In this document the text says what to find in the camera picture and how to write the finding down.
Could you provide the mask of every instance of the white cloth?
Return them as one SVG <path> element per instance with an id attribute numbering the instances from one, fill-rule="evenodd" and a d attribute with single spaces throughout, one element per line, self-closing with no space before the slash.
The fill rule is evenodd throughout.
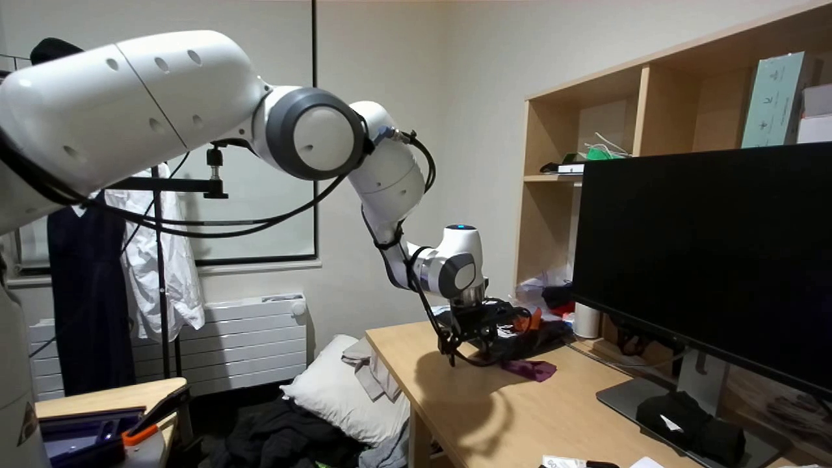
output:
<path id="1" fill-rule="evenodd" d="M 160 178 L 169 178 L 166 165 L 160 165 Z M 156 216 L 151 190 L 108 190 L 105 199 L 108 207 L 145 213 L 151 218 Z M 161 218 L 186 218 L 186 200 L 179 192 L 161 192 Z M 126 229 L 126 242 L 130 242 L 122 256 L 128 307 L 135 318 L 135 337 L 161 342 L 156 229 L 135 229 L 135 223 L 128 223 Z M 196 331 L 205 325 L 204 288 L 187 238 L 161 235 L 161 252 L 169 325 L 166 331 L 169 342 L 174 342 L 183 331 L 183 324 L 187 324 Z"/>

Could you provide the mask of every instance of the whiteboard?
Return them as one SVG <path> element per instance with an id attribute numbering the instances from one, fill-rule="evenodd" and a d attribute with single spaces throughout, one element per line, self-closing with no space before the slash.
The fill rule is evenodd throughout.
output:
<path id="1" fill-rule="evenodd" d="M 232 38 L 268 83 L 312 86 L 312 0 L 0 0 L 0 52 L 21 58 L 30 58 L 44 38 L 92 51 L 183 28 L 217 28 Z M 230 200 L 186 195 L 191 218 L 264 218 L 291 212 L 316 195 L 312 183 L 291 181 L 243 149 L 227 149 L 225 158 L 222 178 Z M 205 149 L 196 149 L 179 178 L 205 175 Z M 19 242 L 24 268 L 47 262 L 44 218 L 24 227 Z M 192 251 L 199 262 L 316 257 L 318 213 L 307 212 L 264 235 L 196 239 Z"/>

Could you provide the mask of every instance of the computer monitor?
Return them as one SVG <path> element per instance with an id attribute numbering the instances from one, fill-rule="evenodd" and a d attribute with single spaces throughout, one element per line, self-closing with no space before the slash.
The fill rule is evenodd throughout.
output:
<path id="1" fill-rule="evenodd" d="M 832 147 L 586 165 L 573 288 L 830 402 Z"/>

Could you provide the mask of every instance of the wooden desk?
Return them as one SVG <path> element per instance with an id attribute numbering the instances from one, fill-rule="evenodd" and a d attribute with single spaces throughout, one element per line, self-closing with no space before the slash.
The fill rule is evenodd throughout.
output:
<path id="1" fill-rule="evenodd" d="M 40 418 L 70 417 L 70 415 L 96 415 L 96 411 L 115 411 L 115 409 L 135 409 L 135 407 L 144 407 L 145 411 L 151 411 L 160 402 L 164 402 L 166 396 L 178 392 L 186 385 L 187 385 L 187 381 L 171 378 L 171 381 L 141 383 L 141 385 L 128 385 L 128 389 L 109 389 L 109 391 L 99 391 L 99 392 L 40 402 L 40 404 L 34 404 L 34 411 Z M 178 417 L 166 418 L 164 433 L 161 433 L 166 451 L 171 448 L 174 426 L 178 426 Z"/>
<path id="2" fill-rule="evenodd" d="M 622 468 L 645 455 L 660 465 L 698 465 L 600 407 L 595 392 L 626 378 L 581 352 L 535 357 L 557 372 L 533 383 L 496 368 L 451 368 L 429 324 L 378 329 L 366 339 L 411 399 L 414 468 L 431 465 L 429 441 L 461 468 L 535 468 L 542 455 L 612 461 Z"/>

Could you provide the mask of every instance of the white wall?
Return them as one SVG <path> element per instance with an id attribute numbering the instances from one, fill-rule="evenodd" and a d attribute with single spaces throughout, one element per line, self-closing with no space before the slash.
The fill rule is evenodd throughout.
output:
<path id="1" fill-rule="evenodd" d="M 0 0 L 5 35 L 10 4 Z M 405 223 L 409 239 L 435 246 L 448 222 L 477 223 L 491 294 L 509 296 L 529 96 L 810 4 L 814 0 L 322 0 L 320 86 L 349 103 L 382 103 L 401 129 L 420 130 L 438 157 L 439 181 Z M 236 8 L 265 6 L 230 4 L 230 10 L 214 17 L 234 18 Z M 66 22 L 92 18 L 96 10 L 82 8 Z M 249 28 L 255 38 L 265 35 L 270 22 Z M 208 300 L 236 300 L 303 288 L 318 346 L 336 334 L 359 337 L 375 325 L 421 321 L 416 296 L 387 287 L 351 188 L 326 200 L 320 238 L 320 266 L 205 274 L 204 292 Z M 26 309 L 50 309 L 47 288 L 19 294 Z"/>

